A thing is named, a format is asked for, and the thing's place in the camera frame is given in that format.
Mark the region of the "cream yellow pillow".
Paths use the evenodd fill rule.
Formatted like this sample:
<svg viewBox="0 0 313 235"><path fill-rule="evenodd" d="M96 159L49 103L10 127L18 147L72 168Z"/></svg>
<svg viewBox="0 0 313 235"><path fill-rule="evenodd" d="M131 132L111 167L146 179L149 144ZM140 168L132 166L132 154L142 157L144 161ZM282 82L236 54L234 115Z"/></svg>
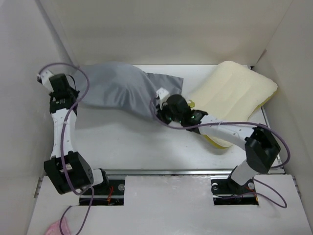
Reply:
<svg viewBox="0 0 313 235"><path fill-rule="evenodd" d="M187 96L191 107L225 121L248 121L276 93L271 79L233 61L224 61Z"/></svg>

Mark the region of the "grey pillowcase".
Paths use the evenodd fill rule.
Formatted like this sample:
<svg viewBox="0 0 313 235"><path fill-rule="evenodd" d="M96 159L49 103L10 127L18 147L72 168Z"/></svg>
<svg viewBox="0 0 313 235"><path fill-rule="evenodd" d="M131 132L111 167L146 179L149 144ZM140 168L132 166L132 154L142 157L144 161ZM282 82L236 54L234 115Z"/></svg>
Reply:
<svg viewBox="0 0 313 235"><path fill-rule="evenodd" d="M122 62L85 65L72 77L84 105L123 110L145 119L153 117L149 105L158 89L180 94L183 87L181 77L144 72Z"/></svg>

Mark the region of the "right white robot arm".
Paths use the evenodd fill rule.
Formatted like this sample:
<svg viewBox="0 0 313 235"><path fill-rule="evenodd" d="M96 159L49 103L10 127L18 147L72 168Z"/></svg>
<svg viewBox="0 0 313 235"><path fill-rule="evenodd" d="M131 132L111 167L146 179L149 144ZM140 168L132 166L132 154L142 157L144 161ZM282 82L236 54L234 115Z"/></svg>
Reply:
<svg viewBox="0 0 313 235"><path fill-rule="evenodd" d="M191 109L185 98L163 88L155 96L156 118L164 125L179 124L177 129L210 136L240 147L246 159L231 172L226 186L237 193L257 174L267 174L281 147L271 130L257 123L226 122L202 110Z"/></svg>

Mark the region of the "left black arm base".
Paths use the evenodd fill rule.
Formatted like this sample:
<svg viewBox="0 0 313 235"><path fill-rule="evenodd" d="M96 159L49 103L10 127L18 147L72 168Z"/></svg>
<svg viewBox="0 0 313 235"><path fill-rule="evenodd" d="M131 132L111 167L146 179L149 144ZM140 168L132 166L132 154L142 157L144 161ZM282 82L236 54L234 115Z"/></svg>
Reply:
<svg viewBox="0 0 313 235"><path fill-rule="evenodd" d="M94 197L92 206L123 206L125 193L125 179L123 175L108 175L103 169L95 169Z"/></svg>

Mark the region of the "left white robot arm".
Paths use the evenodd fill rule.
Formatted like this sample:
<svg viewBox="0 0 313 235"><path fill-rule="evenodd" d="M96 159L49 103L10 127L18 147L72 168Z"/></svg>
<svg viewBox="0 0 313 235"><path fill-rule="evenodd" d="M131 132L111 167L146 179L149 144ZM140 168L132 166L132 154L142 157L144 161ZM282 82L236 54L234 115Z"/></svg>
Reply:
<svg viewBox="0 0 313 235"><path fill-rule="evenodd" d="M49 112L54 124L52 153L44 162L47 176L59 194L90 186L99 194L106 193L110 187L106 172L92 169L75 144L79 91L69 84L64 73L53 74L45 70L38 81L49 91Z"/></svg>

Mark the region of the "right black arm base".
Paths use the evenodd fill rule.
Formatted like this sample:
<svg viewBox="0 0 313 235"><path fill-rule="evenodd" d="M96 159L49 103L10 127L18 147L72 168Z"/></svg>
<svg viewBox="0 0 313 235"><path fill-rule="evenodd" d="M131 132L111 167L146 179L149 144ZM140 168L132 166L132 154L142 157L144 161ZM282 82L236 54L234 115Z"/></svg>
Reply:
<svg viewBox="0 0 313 235"><path fill-rule="evenodd" d="M211 192L215 206L259 205L253 179L241 186L230 177L214 176L211 177Z"/></svg>

